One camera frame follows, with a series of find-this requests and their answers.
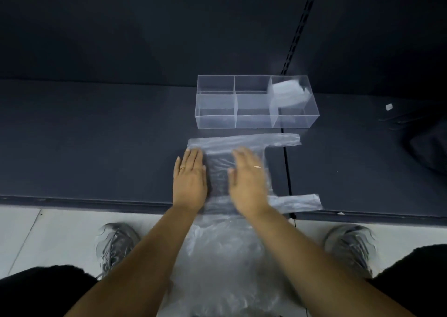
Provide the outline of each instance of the plastic bag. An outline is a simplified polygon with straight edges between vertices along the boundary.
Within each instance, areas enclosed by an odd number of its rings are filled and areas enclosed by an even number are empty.
[[[318,195],[278,197],[271,187],[265,148],[299,144],[299,135],[279,133],[189,140],[189,148],[204,152],[209,194],[179,252],[158,317],[296,315],[296,293],[228,196],[227,169],[234,167],[231,151],[247,146],[263,162],[271,206],[281,213],[319,210]]]
[[[298,134],[265,133],[231,137],[196,138],[188,141],[188,148],[200,148],[207,166],[208,197],[203,207],[205,214],[237,215],[228,195],[228,168],[235,166],[231,151],[246,146],[262,161],[267,176],[269,204],[281,213],[320,210],[318,195],[282,196],[273,193],[271,178],[265,160],[265,148],[300,145]]]

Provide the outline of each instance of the black wall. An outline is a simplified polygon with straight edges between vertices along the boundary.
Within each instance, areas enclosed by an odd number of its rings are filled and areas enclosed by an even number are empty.
[[[0,77],[308,74],[315,92],[430,97],[446,14],[446,0],[0,0]]]

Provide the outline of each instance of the black pants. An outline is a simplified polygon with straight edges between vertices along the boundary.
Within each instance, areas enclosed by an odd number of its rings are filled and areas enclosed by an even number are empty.
[[[37,267],[0,280],[2,316],[63,316],[97,280],[74,266]],[[371,284],[418,317],[445,310],[447,245],[418,248]]]

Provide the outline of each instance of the gray sneaker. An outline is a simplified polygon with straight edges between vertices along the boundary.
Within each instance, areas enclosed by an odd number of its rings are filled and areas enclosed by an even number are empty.
[[[107,275],[132,251],[139,241],[140,237],[135,230],[125,223],[103,225],[99,229],[99,235],[95,238],[96,257],[102,270],[98,278]]]
[[[372,278],[371,263],[377,258],[375,236],[364,226],[344,224],[326,235],[324,249],[355,275]]]

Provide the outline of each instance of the transparent divided container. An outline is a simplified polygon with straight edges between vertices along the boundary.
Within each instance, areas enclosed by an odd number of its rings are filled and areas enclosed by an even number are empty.
[[[307,76],[199,75],[197,79],[199,129],[307,129],[319,115]]]

